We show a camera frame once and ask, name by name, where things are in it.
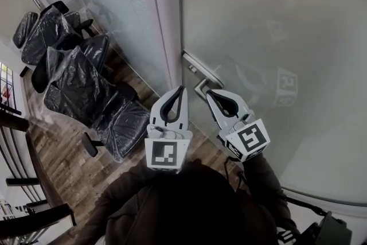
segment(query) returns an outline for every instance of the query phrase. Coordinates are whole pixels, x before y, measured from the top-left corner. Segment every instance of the chair armrest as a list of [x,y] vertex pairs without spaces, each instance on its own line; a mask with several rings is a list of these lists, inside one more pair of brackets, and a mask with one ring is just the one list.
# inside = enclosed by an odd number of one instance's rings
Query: chair armrest
[[81,142],[91,157],[96,157],[98,154],[97,146],[103,146],[102,142],[92,140],[87,133],[83,133],[81,136]]
[[117,90],[124,95],[124,97],[127,98],[127,100],[129,101],[133,101],[133,100],[139,100],[138,97],[138,93],[136,92],[136,90],[134,88],[132,88],[132,86],[130,86],[129,84],[120,81],[117,85],[116,85]]
[[91,30],[90,26],[93,24],[93,20],[90,18],[84,22],[82,22],[78,27],[75,28],[75,31],[81,32],[81,30],[86,31],[91,37],[96,36],[96,34]]

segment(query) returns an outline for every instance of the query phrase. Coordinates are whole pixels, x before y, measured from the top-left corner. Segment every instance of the person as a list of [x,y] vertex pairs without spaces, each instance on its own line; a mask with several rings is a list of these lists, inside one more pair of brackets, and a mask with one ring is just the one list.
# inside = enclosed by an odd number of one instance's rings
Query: person
[[251,195],[200,160],[171,174],[143,159],[102,193],[75,245],[293,244],[299,231],[262,154],[244,174]]

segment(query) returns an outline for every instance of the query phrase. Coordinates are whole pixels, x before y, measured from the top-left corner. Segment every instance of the white wall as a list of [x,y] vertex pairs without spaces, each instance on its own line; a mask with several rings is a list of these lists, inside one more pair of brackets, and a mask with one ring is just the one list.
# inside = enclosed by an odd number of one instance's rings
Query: white wall
[[38,12],[32,0],[0,0],[0,60],[16,73],[21,73],[25,64],[19,50],[12,44],[13,34],[25,13]]

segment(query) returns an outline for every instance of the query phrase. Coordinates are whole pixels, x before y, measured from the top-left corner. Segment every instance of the plastic-wrapped chair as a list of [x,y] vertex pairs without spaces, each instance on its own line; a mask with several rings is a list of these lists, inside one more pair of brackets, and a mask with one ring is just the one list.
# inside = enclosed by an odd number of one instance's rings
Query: plastic-wrapped chair
[[105,146],[114,160],[122,162],[146,133],[150,113],[137,100],[135,90],[121,83],[112,86],[79,47],[63,52],[49,49],[47,65],[52,75],[44,97],[49,110],[67,115],[93,128],[100,141],[84,134],[82,141],[91,156]]
[[[93,20],[80,22],[80,15],[76,11],[68,12],[68,8],[61,2],[47,7],[40,14],[36,24],[37,14],[27,13],[13,36],[16,46],[22,49],[22,61],[29,65],[36,65],[32,74],[32,84],[38,93],[45,91],[48,85],[46,75],[46,50],[49,46],[57,50],[70,50],[80,45],[81,50],[101,71],[109,38],[107,35],[95,36],[89,28]],[[91,38],[83,39],[82,30]]]
[[[71,38],[71,40],[65,40],[62,38],[58,44],[54,45],[54,47],[56,50],[68,50],[75,48],[78,43],[79,42],[74,42],[73,38]],[[87,59],[93,64],[98,72],[101,72],[103,69],[103,64],[106,60],[109,44],[110,39],[107,35],[98,35],[88,38],[80,44],[81,51],[85,54]],[[46,61],[47,54],[45,53],[38,62],[38,65],[32,74],[32,85],[38,93],[43,93],[49,84],[50,76],[47,72]]]

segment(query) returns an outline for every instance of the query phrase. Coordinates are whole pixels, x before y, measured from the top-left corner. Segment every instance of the glass door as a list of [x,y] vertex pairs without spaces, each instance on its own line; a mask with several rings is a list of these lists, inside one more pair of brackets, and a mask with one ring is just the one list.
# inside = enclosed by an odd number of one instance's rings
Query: glass door
[[[262,118],[282,185],[366,204],[367,0],[181,0],[181,15],[186,57]],[[184,66],[190,119],[220,147],[198,73]]]

